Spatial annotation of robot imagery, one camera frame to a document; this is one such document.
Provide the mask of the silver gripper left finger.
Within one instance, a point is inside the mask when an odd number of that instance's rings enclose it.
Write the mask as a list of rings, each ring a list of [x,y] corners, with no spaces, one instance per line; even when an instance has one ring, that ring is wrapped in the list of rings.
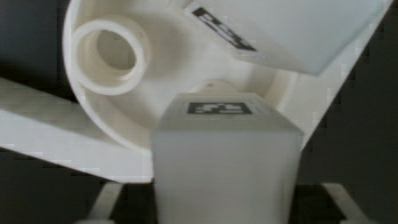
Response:
[[[108,182],[103,185],[87,217],[76,221],[76,224],[116,224],[110,216],[121,196],[123,187],[124,185],[116,182]]]

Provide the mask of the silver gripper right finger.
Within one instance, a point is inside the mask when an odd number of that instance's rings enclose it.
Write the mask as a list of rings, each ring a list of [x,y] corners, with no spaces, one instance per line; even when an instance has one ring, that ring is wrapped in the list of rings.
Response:
[[[345,215],[345,219],[339,221],[339,224],[373,224],[373,220],[364,214],[343,185],[338,183],[323,183],[322,186]]]

